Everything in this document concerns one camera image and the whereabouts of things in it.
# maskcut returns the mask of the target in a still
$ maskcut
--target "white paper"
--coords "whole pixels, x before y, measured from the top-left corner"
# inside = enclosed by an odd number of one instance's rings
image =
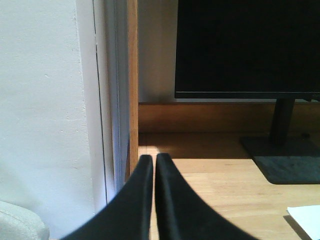
[[[320,205],[288,207],[287,211],[312,240],[320,240]]]

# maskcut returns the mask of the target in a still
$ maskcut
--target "white wall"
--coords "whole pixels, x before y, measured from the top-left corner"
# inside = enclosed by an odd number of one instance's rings
[[[76,0],[0,9],[0,201],[60,238],[95,211]]]

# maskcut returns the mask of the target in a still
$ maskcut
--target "computer monitor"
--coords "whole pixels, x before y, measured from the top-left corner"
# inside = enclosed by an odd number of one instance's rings
[[[295,99],[320,99],[320,1],[179,0],[177,21],[175,97],[277,99],[244,147],[273,183],[320,183],[320,150],[287,138]]]

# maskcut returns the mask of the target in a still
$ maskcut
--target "gray fabric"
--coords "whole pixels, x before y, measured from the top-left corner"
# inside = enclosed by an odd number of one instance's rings
[[[0,240],[48,240],[49,229],[34,212],[0,201]]]

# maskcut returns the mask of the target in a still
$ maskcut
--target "monitor base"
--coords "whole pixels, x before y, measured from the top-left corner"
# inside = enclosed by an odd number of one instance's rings
[[[283,146],[268,137],[242,137],[242,145],[272,184],[320,184],[320,148],[308,139],[288,138]]]

